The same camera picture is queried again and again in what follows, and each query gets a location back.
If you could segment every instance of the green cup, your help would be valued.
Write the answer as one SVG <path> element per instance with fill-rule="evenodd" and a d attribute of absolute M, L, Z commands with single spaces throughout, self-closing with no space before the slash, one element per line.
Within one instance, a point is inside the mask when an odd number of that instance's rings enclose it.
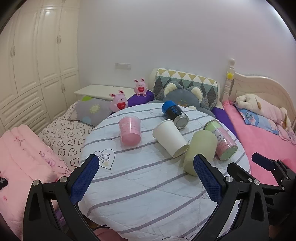
<path fill-rule="evenodd" d="M 200 130 L 195 132 L 185 154 L 183 163 L 184 170 L 192 176 L 197 176 L 193 167 L 194 157 L 197 154 L 202 154 L 208 161 L 213 160 L 217 142 L 216 136 L 210 131 Z"/>

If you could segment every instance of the white wardrobe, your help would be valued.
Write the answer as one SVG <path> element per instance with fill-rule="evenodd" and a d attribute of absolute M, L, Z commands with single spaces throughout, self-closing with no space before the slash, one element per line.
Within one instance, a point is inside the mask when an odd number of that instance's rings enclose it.
<path fill-rule="evenodd" d="M 0 135 L 38 133 L 77 100 L 79 3 L 27 0 L 0 34 Z"/>

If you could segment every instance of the white wall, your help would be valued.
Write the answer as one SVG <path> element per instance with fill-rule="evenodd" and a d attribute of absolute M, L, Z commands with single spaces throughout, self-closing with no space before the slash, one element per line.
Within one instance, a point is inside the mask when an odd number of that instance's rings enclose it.
<path fill-rule="evenodd" d="M 78 58 L 82 86 L 123 87 L 155 67 L 223 86 L 234 58 L 237 72 L 280 82 L 296 107 L 296 43 L 265 0 L 82 0 Z"/>

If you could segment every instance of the door handle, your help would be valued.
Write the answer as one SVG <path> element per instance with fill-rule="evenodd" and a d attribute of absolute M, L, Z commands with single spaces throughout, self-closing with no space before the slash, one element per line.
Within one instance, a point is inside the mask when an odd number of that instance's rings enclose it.
<path fill-rule="evenodd" d="M 24 105 L 25 102 L 20 103 L 19 105 L 17 105 L 17 108 L 20 108 Z"/>
<path fill-rule="evenodd" d="M 24 119 L 22 122 L 26 122 L 28 119 L 30 119 L 30 116 L 28 116 L 26 119 Z"/>

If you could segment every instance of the metal screw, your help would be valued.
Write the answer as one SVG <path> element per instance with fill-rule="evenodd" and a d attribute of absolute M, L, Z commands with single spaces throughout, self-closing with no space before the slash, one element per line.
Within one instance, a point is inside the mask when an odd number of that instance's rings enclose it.
<path fill-rule="evenodd" d="M 233 178 L 231 176 L 227 176 L 225 179 L 229 183 L 233 182 Z"/>
<path fill-rule="evenodd" d="M 33 182 L 33 185 L 34 185 L 34 186 L 39 185 L 39 180 L 35 180 L 35 181 Z"/>
<path fill-rule="evenodd" d="M 254 180 L 254 183 L 255 183 L 256 185 L 259 185 L 259 184 L 260 184 L 260 181 L 257 180 L 257 179 L 255 179 L 255 180 Z"/>
<path fill-rule="evenodd" d="M 61 178 L 59 179 L 59 181 L 60 181 L 61 183 L 65 183 L 67 180 L 68 180 L 67 177 L 61 177 Z"/>

